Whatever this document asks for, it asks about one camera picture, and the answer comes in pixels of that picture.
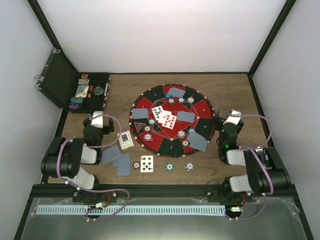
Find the purple chip stack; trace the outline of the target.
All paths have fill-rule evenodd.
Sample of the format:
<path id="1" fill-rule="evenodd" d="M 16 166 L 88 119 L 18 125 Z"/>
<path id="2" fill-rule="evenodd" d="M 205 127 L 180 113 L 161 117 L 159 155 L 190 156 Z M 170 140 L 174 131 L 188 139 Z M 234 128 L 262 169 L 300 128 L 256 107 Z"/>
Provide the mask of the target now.
<path id="1" fill-rule="evenodd" d="M 195 168 L 195 165 L 194 165 L 192 162 L 188 162 L 188 163 L 186 163 L 186 165 L 185 165 L 185 169 L 186 169 L 188 172 L 193 171 L 194 168 Z"/>

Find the brown 100 chips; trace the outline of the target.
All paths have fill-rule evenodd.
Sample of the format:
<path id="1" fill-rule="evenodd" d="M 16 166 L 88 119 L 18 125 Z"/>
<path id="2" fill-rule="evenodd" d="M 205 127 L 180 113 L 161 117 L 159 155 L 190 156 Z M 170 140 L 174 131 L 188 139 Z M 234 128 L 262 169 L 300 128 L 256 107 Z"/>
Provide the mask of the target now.
<path id="1" fill-rule="evenodd" d="M 147 125 L 147 126 L 144 127 L 144 130 L 145 130 L 146 132 L 150 132 L 150 131 L 151 131 L 151 127 Z"/>
<path id="2" fill-rule="evenodd" d="M 174 100 L 173 98 L 170 98 L 170 99 L 168 100 L 168 102 L 169 102 L 171 105 L 173 105 L 173 104 L 175 103 L 175 100 Z"/>

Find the blue cards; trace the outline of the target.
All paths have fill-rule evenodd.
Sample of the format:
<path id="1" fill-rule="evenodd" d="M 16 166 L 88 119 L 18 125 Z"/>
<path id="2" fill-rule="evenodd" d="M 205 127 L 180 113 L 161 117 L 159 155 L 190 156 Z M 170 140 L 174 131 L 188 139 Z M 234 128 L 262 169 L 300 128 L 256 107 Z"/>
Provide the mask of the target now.
<path id="1" fill-rule="evenodd" d="M 190 132 L 186 140 L 189 142 L 189 146 L 198 151 L 205 152 L 207 150 L 208 141 L 201 135 Z"/>

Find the blue 10 chips seat two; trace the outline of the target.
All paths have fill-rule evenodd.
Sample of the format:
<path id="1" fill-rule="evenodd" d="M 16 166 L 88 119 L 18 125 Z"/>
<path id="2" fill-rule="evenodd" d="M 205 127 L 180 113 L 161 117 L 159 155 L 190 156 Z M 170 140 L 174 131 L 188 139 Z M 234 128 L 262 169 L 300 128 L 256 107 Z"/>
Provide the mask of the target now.
<path id="1" fill-rule="evenodd" d="M 146 133 L 143 138 L 146 141 L 151 141 L 153 139 L 153 136 L 150 133 Z"/>

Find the blue 10 chips seat ten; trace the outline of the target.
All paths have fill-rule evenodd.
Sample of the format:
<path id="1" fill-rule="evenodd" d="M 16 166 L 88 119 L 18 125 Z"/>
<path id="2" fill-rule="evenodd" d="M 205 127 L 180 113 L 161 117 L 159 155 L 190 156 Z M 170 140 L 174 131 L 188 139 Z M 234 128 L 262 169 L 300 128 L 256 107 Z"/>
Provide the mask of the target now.
<path id="1" fill-rule="evenodd" d="M 177 132 L 177 135 L 178 135 L 179 138 L 184 138 L 185 135 L 186 135 L 186 133 L 185 133 L 184 130 L 179 130 L 179 131 Z"/>

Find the brown 100 chip stack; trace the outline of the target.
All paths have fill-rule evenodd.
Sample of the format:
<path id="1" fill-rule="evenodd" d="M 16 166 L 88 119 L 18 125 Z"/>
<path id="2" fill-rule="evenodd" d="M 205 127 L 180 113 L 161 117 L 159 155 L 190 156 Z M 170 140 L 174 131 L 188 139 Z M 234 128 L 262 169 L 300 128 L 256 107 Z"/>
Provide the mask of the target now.
<path id="1" fill-rule="evenodd" d="M 133 163 L 133 168 L 134 169 L 139 169 L 140 167 L 141 167 L 140 162 L 136 161 L 136 162 Z"/>

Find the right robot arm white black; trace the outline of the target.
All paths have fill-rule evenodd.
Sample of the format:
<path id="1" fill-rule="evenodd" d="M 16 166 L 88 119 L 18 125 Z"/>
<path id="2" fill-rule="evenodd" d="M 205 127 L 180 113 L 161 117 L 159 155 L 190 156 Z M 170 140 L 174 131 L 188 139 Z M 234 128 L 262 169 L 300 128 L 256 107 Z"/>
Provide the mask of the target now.
<path id="1" fill-rule="evenodd" d="M 219 132 L 216 140 L 219 160 L 226 165 L 246 169 L 245 174 L 226 177 L 222 182 L 223 198 L 229 202 L 244 193 L 270 196 L 292 184 L 275 147 L 238 145 L 238 135 L 244 126 L 242 116 L 241 112 L 232 110 L 227 113 L 227 118 L 221 117 L 219 112 L 213 117 L 214 129 Z"/>

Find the nine of clubs card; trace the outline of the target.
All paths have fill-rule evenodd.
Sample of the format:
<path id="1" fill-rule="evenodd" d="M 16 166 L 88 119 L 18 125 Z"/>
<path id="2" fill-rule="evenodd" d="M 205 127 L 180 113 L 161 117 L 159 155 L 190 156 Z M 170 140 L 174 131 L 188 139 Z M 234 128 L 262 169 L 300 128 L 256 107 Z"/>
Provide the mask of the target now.
<path id="1" fill-rule="evenodd" d="M 163 112 L 163 107 L 160 105 L 160 106 L 155 106 L 151 109 L 151 112 L 154 116 L 154 119 L 156 121 L 158 121 L 160 119 L 160 115 L 161 113 Z"/>

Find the seven of clubs card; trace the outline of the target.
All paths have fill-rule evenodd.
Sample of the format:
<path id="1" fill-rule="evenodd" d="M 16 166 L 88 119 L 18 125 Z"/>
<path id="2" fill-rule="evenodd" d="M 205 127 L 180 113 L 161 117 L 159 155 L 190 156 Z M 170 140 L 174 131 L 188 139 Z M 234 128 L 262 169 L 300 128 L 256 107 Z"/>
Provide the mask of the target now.
<path id="1" fill-rule="evenodd" d="M 152 155 L 142 155 L 140 157 L 140 172 L 141 173 L 154 172 L 154 157 Z"/>

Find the triangular all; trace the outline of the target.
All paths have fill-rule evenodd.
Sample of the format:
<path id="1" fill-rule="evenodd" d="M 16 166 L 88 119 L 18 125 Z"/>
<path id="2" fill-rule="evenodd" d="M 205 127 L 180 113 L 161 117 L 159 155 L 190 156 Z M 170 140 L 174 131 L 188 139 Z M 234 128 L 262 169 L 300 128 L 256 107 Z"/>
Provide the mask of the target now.
<path id="1" fill-rule="evenodd" d="M 134 122 L 135 129 L 138 133 L 140 131 L 143 131 L 146 125 L 147 125 L 146 123 Z"/>

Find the dealt blue backed card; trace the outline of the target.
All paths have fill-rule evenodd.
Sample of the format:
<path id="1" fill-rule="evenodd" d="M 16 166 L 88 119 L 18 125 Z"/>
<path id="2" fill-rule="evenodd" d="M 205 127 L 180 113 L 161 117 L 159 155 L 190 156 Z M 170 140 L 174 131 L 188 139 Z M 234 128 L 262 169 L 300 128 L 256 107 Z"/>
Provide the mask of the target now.
<path id="1" fill-rule="evenodd" d="M 117 159 L 112 161 L 112 166 L 113 167 L 117 167 L 118 166 L 118 160 Z"/>

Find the teal chip stack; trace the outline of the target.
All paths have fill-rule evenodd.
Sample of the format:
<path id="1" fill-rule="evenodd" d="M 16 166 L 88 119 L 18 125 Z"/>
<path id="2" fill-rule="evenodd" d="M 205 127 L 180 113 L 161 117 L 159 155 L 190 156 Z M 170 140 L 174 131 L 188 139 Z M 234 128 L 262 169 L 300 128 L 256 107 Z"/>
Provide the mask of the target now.
<path id="1" fill-rule="evenodd" d="M 167 163 L 167 164 L 165 165 L 165 169 L 166 169 L 167 171 L 172 171 L 172 170 L 174 169 L 174 165 L 173 165 L 172 163 Z"/>

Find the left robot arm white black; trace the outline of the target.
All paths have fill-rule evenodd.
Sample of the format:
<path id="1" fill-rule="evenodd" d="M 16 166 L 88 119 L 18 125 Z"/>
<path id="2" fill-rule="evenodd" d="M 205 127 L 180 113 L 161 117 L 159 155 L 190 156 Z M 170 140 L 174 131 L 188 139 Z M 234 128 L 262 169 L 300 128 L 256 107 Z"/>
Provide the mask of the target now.
<path id="1" fill-rule="evenodd" d="M 82 165 L 99 164 L 102 149 L 116 143 L 103 144 L 104 136 L 115 131 L 115 122 L 119 121 L 112 115 L 95 111 L 83 121 L 83 137 L 54 137 L 40 165 L 42 174 L 84 190 L 89 201 L 97 202 L 102 196 L 99 180 Z"/>

